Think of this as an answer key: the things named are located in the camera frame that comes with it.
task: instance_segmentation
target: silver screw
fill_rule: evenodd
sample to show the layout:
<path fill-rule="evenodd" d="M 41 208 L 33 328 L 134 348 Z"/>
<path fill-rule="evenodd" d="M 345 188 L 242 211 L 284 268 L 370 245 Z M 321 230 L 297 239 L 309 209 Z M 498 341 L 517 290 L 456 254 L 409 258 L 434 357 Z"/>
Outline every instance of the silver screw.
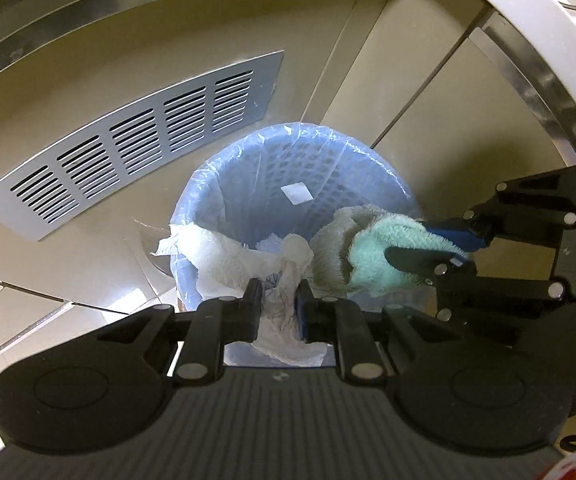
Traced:
<path fill-rule="evenodd" d="M 443 276 L 446 272 L 448 272 L 448 266 L 446 264 L 439 264 L 434 267 L 434 273 L 437 276 Z"/>
<path fill-rule="evenodd" d="M 554 282 L 548 287 L 548 295 L 553 300 L 559 300 L 564 295 L 564 286 L 562 283 Z"/>
<path fill-rule="evenodd" d="M 439 312 L 437 312 L 437 319 L 439 321 L 449 321 L 452 317 L 452 310 L 449 308 L 443 308 Z"/>
<path fill-rule="evenodd" d="M 201 363 L 186 363 L 177 368 L 177 375 L 181 379 L 196 381 L 208 374 L 208 368 Z"/>
<path fill-rule="evenodd" d="M 375 363 L 358 363 L 350 369 L 350 373 L 357 379 L 372 381 L 383 375 L 383 366 Z"/>
<path fill-rule="evenodd" d="M 564 224 L 575 225 L 576 224 L 576 214 L 575 213 L 566 213 L 564 215 Z"/>

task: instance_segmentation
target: trash can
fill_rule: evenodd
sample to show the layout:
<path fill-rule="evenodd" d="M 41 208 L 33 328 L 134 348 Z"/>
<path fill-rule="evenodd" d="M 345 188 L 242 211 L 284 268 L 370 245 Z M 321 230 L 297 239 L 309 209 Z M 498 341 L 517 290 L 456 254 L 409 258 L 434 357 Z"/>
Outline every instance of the trash can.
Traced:
<path fill-rule="evenodd" d="M 311 199 L 291 200 L 282 188 L 292 184 Z M 295 233 L 310 241 L 339 208 L 366 204 L 421 217 L 406 184 L 368 146 L 327 126 L 277 124 L 209 158 L 193 173 L 170 222 L 194 222 L 255 248 L 272 233 L 280 238 Z M 195 287 L 197 269 L 184 256 L 173 255 L 171 270 L 184 306 L 195 310 L 202 301 Z M 417 306 L 424 297 L 409 290 L 395 301 Z M 355 301 L 375 310 L 386 300 L 359 293 Z"/>

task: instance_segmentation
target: metal vent grille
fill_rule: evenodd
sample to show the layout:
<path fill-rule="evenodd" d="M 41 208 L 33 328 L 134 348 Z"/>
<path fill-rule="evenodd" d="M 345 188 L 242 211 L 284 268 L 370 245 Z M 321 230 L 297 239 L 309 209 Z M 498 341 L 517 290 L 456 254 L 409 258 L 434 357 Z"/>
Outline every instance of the metal vent grille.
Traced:
<path fill-rule="evenodd" d="M 40 240 L 139 177 L 261 120 L 282 58 L 273 52 L 177 83 L 58 140 L 0 179 L 0 222 Z"/>

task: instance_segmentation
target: silver vent panel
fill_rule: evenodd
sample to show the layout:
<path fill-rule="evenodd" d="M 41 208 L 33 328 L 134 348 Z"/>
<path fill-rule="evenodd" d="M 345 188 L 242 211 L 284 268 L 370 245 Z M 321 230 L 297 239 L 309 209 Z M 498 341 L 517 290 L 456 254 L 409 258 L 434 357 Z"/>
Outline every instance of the silver vent panel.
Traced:
<path fill-rule="evenodd" d="M 58 140 L 0 179 L 0 222 L 40 240 L 139 177 L 261 120 L 282 59 L 273 52 L 177 83 Z"/>

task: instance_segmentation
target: air vent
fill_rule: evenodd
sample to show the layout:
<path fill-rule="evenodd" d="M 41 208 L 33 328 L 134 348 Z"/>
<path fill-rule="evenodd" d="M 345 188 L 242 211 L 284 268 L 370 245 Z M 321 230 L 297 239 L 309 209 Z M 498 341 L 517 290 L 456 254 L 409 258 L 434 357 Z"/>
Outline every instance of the air vent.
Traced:
<path fill-rule="evenodd" d="M 261 120 L 282 58 L 273 52 L 177 83 L 55 142 L 0 179 L 0 222 L 39 240 L 137 178 Z"/>

